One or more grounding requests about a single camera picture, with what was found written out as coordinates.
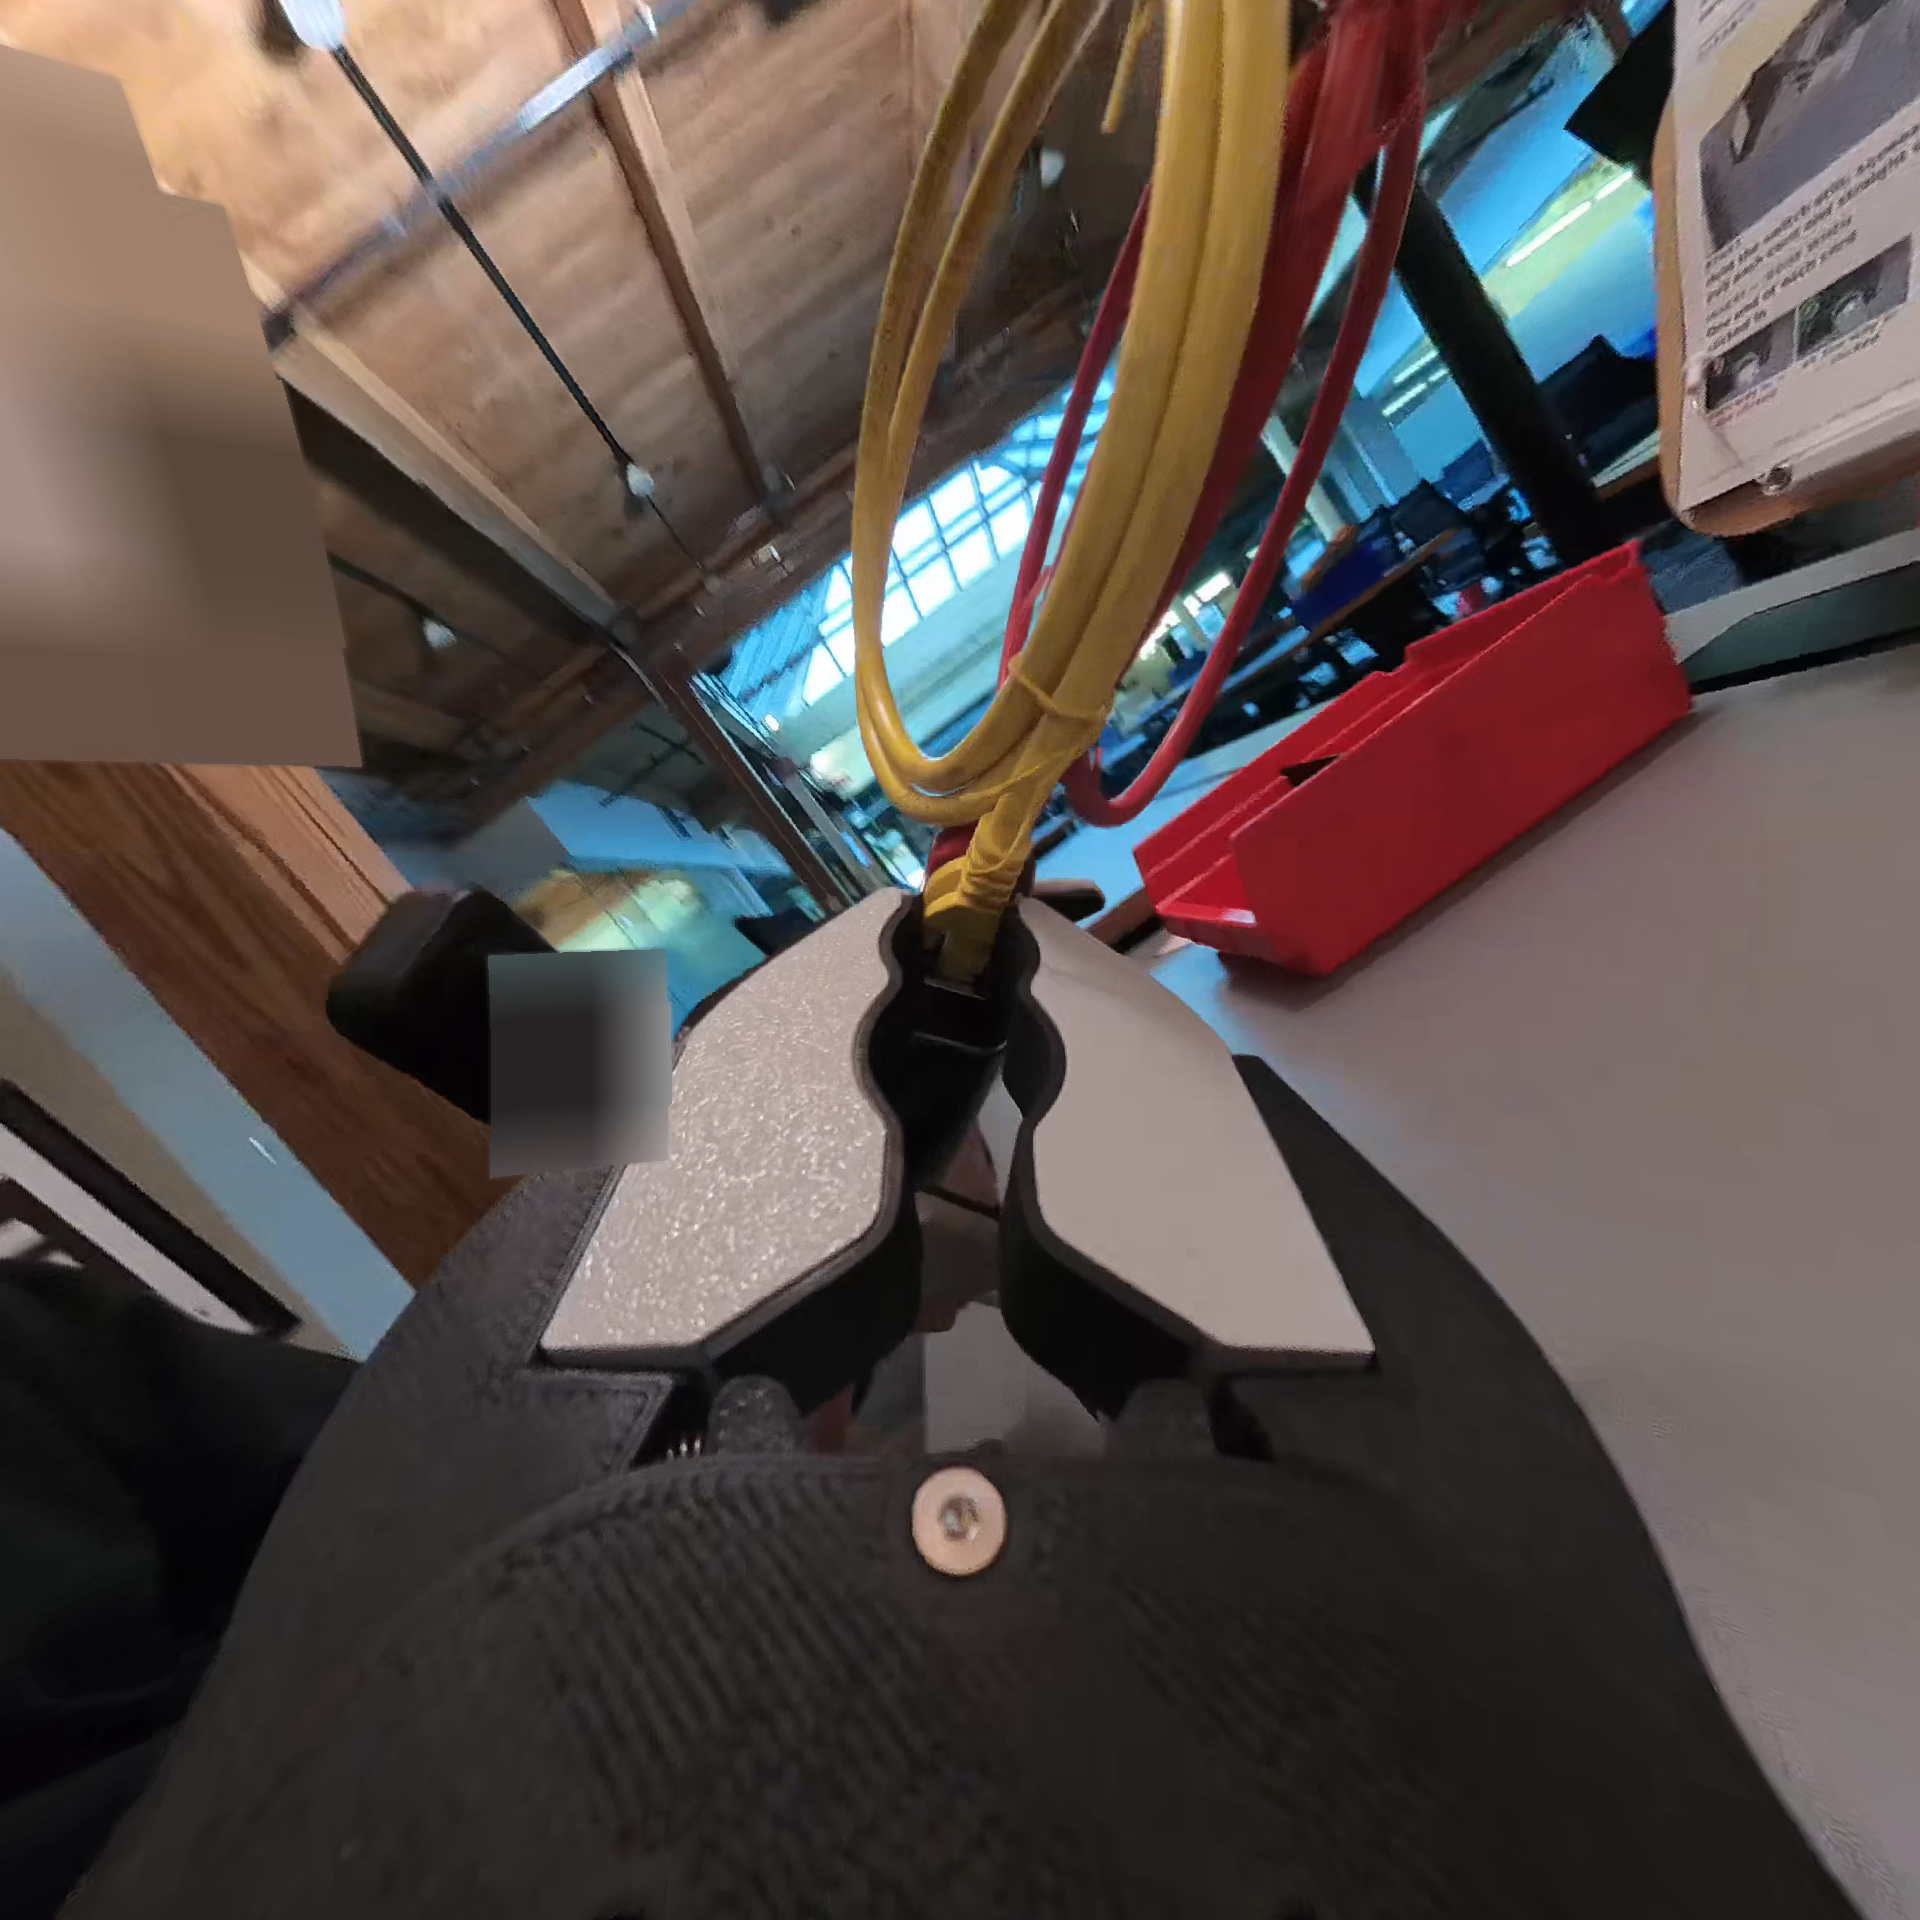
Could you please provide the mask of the black pole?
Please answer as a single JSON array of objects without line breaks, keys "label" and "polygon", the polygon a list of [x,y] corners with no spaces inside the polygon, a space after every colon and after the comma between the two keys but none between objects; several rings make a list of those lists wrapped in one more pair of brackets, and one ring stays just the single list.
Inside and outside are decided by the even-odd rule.
[{"label": "black pole", "polygon": [[1421,181],[1397,223],[1397,288],[1554,555],[1578,569],[1611,551],[1597,482]]}]

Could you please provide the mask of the black framed wall sign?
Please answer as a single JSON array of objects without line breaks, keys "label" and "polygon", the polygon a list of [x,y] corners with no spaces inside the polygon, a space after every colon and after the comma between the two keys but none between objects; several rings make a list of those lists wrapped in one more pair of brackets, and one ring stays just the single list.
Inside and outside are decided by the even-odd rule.
[{"label": "black framed wall sign", "polygon": [[299,1313],[180,1225],[26,1087],[0,1087],[0,1255],[50,1276],[87,1276],[115,1295],[229,1337],[291,1338]]}]

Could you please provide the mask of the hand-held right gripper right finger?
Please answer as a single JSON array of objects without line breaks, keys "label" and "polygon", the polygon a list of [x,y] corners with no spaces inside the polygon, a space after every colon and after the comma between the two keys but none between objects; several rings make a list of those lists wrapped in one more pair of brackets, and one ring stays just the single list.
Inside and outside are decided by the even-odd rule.
[{"label": "hand-held right gripper right finger", "polygon": [[1088,1412],[1376,1345],[1219,1036],[1054,908],[1002,924],[997,1313]]}]

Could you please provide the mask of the wood-top office desk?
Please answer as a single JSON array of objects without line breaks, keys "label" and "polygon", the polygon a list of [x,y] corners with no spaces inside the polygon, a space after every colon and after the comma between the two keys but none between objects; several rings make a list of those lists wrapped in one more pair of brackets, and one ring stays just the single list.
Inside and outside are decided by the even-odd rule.
[{"label": "wood-top office desk", "polygon": [[1375,543],[1376,551],[1395,551],[1395,569],[1364,602],[1335,618],[1330,633],[1315,635],[1299,633],[1290,652],[1299,674],[1330,672],[1335,685],[1353,685],[1359,674],[1375,672],[1397,672],[1418,639],[1439,635],[1454,621],[1449,610],[1439,610],[1439,602],[1481,576],[1481,543],[1474,534],[1474,516],[1449,497],[1439,501],[1432,516],[1364,521],[1339,548],[1330,548],[1330,555],[1307,569],[1303,588],[1315,582],[1321,569],[1330,569],[1353,543]]}]

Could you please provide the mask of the red plastic bin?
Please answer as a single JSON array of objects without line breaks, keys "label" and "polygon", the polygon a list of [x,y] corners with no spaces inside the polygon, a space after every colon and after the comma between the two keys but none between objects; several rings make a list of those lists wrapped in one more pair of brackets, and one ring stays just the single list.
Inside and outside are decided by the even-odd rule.
[{"label": "red plastic bin", "polygon": [[1682,722],[1694,690],[1646,548],[1418,639],[1141,836],[1157,922],[1335,975]]}]

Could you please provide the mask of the black port adapter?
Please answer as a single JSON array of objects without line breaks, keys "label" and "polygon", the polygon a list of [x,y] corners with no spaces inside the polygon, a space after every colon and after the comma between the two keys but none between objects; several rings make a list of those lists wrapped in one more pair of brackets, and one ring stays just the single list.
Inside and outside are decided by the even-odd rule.
[{"label": "black port adapter", "polygon": [[974,1131],[1002,1028],[989,987],[947,981],[927,955],[907,959],[903,992],[874,1015],[871,1072],[903,1129],[911,1186],[931,1186]]}]

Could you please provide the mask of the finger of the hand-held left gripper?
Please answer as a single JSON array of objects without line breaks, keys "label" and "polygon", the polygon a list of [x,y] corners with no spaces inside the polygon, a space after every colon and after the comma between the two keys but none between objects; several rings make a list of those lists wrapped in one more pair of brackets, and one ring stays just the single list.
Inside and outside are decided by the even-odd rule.
[{"label": "finger of the hand-held left gripper", "polygon": [[922,1392],[927,1449],[974,1455],[1023,1420],[1023,1354],[997,1313],[997,1221],[922,1196]]}]

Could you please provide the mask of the black flat pad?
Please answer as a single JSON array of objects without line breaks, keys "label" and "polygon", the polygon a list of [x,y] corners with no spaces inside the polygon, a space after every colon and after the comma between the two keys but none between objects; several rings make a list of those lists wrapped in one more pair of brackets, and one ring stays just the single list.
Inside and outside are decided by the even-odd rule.
[{"label": "black flat pad", "polygon": [[1667,610],[1694,697],[1867,662],[1920,639],[1920,534]]}]

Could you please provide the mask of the printed instruction sheet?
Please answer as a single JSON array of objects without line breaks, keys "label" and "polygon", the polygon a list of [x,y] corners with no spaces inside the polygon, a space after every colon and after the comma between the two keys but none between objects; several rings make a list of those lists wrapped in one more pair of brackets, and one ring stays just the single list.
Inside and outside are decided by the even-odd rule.
[{"label": "printed instruction sheet", "polygon": [[1920,7],[1680,0],[1647,193],[1680,521],[1748,539],[1914,480]]}]

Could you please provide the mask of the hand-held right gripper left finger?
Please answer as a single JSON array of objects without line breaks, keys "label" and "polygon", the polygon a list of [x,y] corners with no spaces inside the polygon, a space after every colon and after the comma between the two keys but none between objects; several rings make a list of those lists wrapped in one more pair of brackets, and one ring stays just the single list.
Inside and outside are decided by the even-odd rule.
[{"label": "hand-held right gripper left finger", "polygon": [[776,1378],[814,1412],[922,1312],[907,1131],[871,1071],[911,897],[866,897],[745,975],[680,1044],[671,1156],[612,1181],[539,1357]]}]

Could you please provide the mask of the blue storage bin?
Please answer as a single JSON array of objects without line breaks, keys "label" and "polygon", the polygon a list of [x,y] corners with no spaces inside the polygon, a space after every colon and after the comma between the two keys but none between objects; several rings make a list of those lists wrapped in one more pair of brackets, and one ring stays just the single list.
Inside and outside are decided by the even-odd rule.
[{"label": "blue storage bin", "polygon": [[1315,572],[1315,582],[1290,602],[1295,628],[1303,635],[1330,633],[1335,618],[1342,618],[1353,602],[1364,602],[1385,572],[1395,569],[1395,551],[1376,551],[1375,543],[1353,543],[1330,569]]}]

